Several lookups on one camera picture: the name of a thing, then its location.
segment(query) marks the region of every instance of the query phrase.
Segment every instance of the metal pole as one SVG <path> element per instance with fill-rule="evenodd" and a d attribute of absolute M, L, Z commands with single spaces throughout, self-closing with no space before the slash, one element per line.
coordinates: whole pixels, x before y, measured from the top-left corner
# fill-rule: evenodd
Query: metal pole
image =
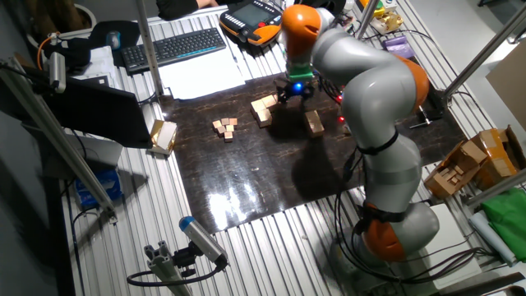
<path fill-rule="evenodd" d="M 367 6 L 363 8 L 362 24 L 360 25 L 360 30 L 358 30 L 358 37 L 356 37 L 356 39 L 360 40 L 365 34 L 379 1 L 380 0 L 369 0 Z"/>
<path fill-rule="evenodd" d="M 495 195 L 500 194 L 516 185 L 519 185 L 522 182 L 526 182 L 526 169 L 521 170 L 517 174 L 506 178 L 497 185 L 487 189 L 485 192 L 482 192 L 481 194 L 471 198 L 469 201 L 466 202 L 466 206 L 474 208 L 483 203 L 484 201 L 487 201 L 490 198 L 494 197 Z"/>
<path fill-rule="evenodd" d="M 508 35 L 520 24 L 520 22 L 526 17 L 526 4 L 524 4 L 504 25 L 504 27 L 488 42 L 488 44 L 478 53 L 468 66 L 451 82 L 451 84 L 444 90 L 443 98 L 448 99 L 463 83 L 489 58 L 489 56 L 495 52 L 495 50 L 501 46 L 502 42 L 508 37 Z"/>
<path fill-rule="evenodd" d="M 146 59 L 150 66 L 151 77 L 154 80 L 155 94 L 159 98 L 164 95 L 161 75 L 159 74 L 159 65 L 155 57 L 154 42 L 151 40 L 150 28 L 148 27 L 148 18 L 146 17 L 146 6 L 143 0 L 136 0 L 137 10 L 139 11 L 139 30 L 141 31 L 142 43 L 145 47 Z"/>
<path fill-rule="evenodd" d="M 24 71 L 14 58 L 10 59 L 9 65 L 20 72 Z M 0 79 L 5 82 L 27 113 L 33 118 L 42 132 L 44 132 L 44 135 L 51 141 L 55 149 L 57 149 L 58 153 L 60 153 L 66 163 L 72 168 L 75 175 L 85 184 L 99 205 L 103 207 L 110 217 L 110 221 L 116 222 L 115 207 L 109 199 L 108 194 L 102 185 L 100 185 L 99 180 L 97 180 L 88 164 L 67 140 L 58 120 L 48 105 L 46 105 L 44 99 L 42 99 L 40 95 L 33 93 L 31 85 L 23 76 L 5 69 L 0 69 Z"/>

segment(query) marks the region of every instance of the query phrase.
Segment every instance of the monitor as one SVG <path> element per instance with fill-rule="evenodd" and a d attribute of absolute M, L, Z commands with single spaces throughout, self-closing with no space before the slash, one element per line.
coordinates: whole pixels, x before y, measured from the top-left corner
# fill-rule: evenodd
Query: monitor
<path fill-rule="evenodd" d="M 49 83 L 47 72 L 30 67 L 24 71 L 34 79 Z M 14 94 L 0 80 L 0 110 L 21 121 L 32 121 Z M 92 81 L 68 77 L 61 94 L 42 94 L 63 127 L 103 136 L 130 148 L 151 148 L 148 132 L 135 94 L 102 86 Z"/>

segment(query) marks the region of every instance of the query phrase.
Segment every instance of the desk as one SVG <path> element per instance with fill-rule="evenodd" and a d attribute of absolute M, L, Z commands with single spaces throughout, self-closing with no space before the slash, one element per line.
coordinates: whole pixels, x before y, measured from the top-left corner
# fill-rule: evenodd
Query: desk
<path fill-rule="evenodd" d="M 202 23 L 211 25 L 213 22 L 217 25 L 217 15 L 222 11 L 222 7 L 216 7 L 170 23 L 154 18 L 150 20 L 150 28 L 154 38 L 158 39 L 188 28 L 198 29 Z M 429 35 L 422 20 L 414 13 L 407 0 L 399 0 L 398 12 L 405 19 L 403 29 L 419 30 Z M 84 31 L 70 36 L 86 37 L 88 34 L 88 31 Z M 370 35 L 374 35 L 372 30 L 366 32 L 366 36 Z M 419 62 L 427 70 L 431 83 L 436 88 L 445 88 L 457 71 L 424 38 L 409 35 L 408 41 L 417 53 Z M 376 41 L 370 44 L 380 47 Z M 242 74 L 245 73 L 243 77 L 247 80 L 277 74 L 273 73 L 270 64 L 277 64 L 279 69 L 283 70 L 283 65 L 280 66 L 283 60 L 277 59 L 279 55 L 274 54 L 275 49 L 272 49 L 270 54 L 256 54 L 254 58 L 239 48 L 233 48 L 231 44 L 228 46 L 234 56 L 238 57 L 238 66 Z M 273 58 L 274 62 L 268 62 L 267 55 L 268 58 Z M 138 100 L 148 98 L 153 92 L 148 72 L 129 77 L 123 68 L 115 70 L 118 86 L 135 92 Z M 461 90 L 469 92 L 469 89 L 464 87 Z M 493 127 L 491 119 L 479 108 L 475 99 L 456 95 L 450 110 L 466 137 Z M 143 112 L 149 126 L 156 118 L 164 118 L 157 102 L 145 104 Z M 74 230 L 79 242 L 79 265 L 74 255 L 72 229 L 69 223 L 66 223 L 77 295 L 82 295 L 81 280 L 86 295 L 168 295 L 167 289 L 129 286 L 126 276 L 148 270 L 143 252 L 143 247 L 147 244 L 155 245 L 159 240 L 165 240 L 172 251 L 187 246 L 187 237 L 177 227 L 183 216 L 191 214 L 178 167 L 181 161 L 174 154 L 153 155 L 137 149 L 123 151 L 118 170 L 125 195 L 122 200 L 115 202 L 119 222 L 110 225 L 104 220 L 98 221 L 95 215 L 87 215 L 77 221 Z M 426 166 L 422 178 L 425 178 L 433 167 L 434 164 Z M 350 194 L 357 200 L 360 198 L 358 190 L 352 190 Z M 469 234 L 471 229 L 466 220 L 469 213 L 462 207 L 459 199 L 462 194 L 473 192 L 467 187 L 446 203 L 464 234 Z M 430 193 L 421 184 L 413 201 L 428 198 Z M 328 197 L 214 234 L 219 244 L 225 247 L 231 266 L 225 273 L 190 284 L 193 293 L 221 296 L 341 295 L 343 284 L 348 279 L 335 276 L 335 270 L 327 257 L 331 238 L 335 236 L 331 222 L 334 220 L 331 211 L 334 201 L 334 197 Z M 79 211 L 74 204 L 72 205 L 72 201 L 65 197 L 62 203 L 64 219 L 70 221 L 70 213 L 75 216 Z M 351 211 L 347 198 L 344 198 L 344 207 L 350 217 L 350 221 L 345 217 L 344 223 L 349 225 L 356 222 L 356 216 Z M 469 242 L 472 247 L 484 246 L 477 235 L 472 235 Z M 485 265 L 488 259 L 480 258 L 478 263 Z M 206 259 L 197 259 L 198 275 L 209 273 L 211 268 Z M 153 277 L 146 277 L 145 280 L 153 280 Z M 378 284 L 364 284 L 357 288 L 370 289 Z"/>
<path fill-rule="evenodd" d="M 251 102 L 276 92 L 284 74 L 247 81 L 244 86 L 192 100 L 163 99 L 166 120 L 178 123 L 174 154 L 194 217 L 211 233 L 238 226 L 315 201 L 340 190 L 343 166 L 356 142 L 337 121 L 339 105 L 323 92 L 307 100 L 317 110 L 325 131 L 309 138 L 299 97 L 272 113 L 272 125 L 260 129 Z M 212 131 L 220 118 L 237 118 L 233 143 Z M 464 139 L 447 113 L 426 128 L 416 114 L 396 123 L 399 132 L 417 143 L 422 163 L 443 160 Z M 360 170 L 347 189 L 360 183 Z"/>

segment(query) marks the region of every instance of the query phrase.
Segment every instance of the person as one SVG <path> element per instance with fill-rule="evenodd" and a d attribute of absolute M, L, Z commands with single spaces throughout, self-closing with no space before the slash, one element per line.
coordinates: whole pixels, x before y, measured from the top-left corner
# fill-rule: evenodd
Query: person
<path fill-rule="evenodd" d="M 173 21 L 204 7 L 217 7 L 216 0 L 157 0 L 159 17 Z"/>

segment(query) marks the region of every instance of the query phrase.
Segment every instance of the green cloth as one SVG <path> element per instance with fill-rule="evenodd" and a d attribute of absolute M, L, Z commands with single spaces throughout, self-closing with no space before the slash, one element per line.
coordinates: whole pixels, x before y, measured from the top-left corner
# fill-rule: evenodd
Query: green cloth
<path fill-rule="evenodd" d="M 517 259 L 526 262 L 526 193 L 512 188 L 482 203 L 490 226 Z"/>

